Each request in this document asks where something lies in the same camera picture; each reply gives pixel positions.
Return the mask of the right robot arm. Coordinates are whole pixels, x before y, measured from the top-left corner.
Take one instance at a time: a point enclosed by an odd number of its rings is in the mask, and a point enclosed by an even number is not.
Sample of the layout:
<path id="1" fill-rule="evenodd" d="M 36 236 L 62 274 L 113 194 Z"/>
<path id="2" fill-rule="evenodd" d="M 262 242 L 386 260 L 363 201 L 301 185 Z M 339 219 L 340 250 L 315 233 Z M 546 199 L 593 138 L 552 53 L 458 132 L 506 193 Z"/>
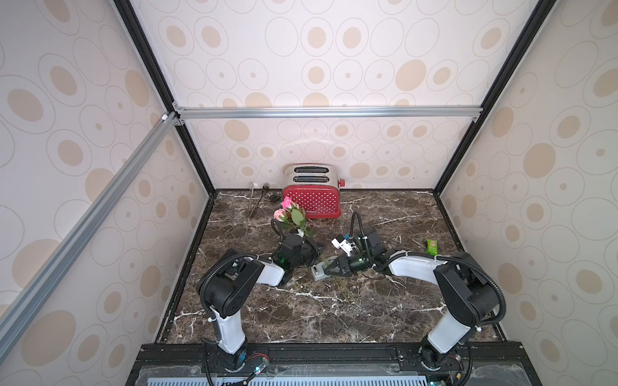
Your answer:
<path id="1" fill-rule="evenodd" d="M 483 326 L 502 321 L 506 301 L 498 284 L 465 252 L 455 256 L 387 249 L 375 231 L 337 236 L 332 245 L 341 254 L 312 267 L 315 280 L 350 278 L 365 270 L 385 276 L 426 281 L 439 287 L 446 311 L 423 338 L 419 354 L 436 368 L 453 347 L 464 344 Z"/>

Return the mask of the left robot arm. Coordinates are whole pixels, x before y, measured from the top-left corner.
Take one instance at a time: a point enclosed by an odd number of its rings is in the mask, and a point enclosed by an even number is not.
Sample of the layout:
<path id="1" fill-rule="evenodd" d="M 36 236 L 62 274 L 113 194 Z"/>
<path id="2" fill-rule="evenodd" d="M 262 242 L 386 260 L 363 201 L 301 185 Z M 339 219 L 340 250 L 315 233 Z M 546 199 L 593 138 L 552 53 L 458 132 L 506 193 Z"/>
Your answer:
<path id="1" fill-rule="evenodd" d="M 241 327 L 241 309 L 254 286 L 286 285 L 295 269 L 313 265 L 325 245 L 298 233 L 280 238 L 269 257 L 228 249 L 198 281 L 196 291 L 214 331 L 219 350 L 226 355 L 244 352 L 246 335 Z"/>

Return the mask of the peach rose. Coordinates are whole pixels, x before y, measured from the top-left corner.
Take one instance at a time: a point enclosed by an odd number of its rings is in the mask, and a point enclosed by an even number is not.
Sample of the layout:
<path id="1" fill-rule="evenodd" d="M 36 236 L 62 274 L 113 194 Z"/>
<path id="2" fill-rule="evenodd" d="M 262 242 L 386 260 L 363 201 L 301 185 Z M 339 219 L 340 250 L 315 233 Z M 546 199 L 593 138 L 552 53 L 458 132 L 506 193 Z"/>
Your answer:
<path id="1" fill-rule="evenodd" d="M 316 231 L 307 218 L 306 211 L 296 204 L 285 210 L 284 223 L 289 229 L 299 231 L 305 238 L 313 238 Z"/>

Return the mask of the white tape dispenser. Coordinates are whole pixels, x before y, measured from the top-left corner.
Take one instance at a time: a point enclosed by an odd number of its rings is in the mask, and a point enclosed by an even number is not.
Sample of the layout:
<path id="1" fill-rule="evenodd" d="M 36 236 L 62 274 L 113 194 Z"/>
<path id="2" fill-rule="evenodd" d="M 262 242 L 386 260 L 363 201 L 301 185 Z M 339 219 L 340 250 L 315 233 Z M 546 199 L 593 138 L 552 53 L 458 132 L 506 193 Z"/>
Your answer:
<path id="1" fill-rule="evenodd" d="M 331 257 L 311 267 L 311 274 L 315 281 L 322 281 L 331 278 L 331 275 L 325 272 L 325 269 L 334 262 L 336 258 Z"/>

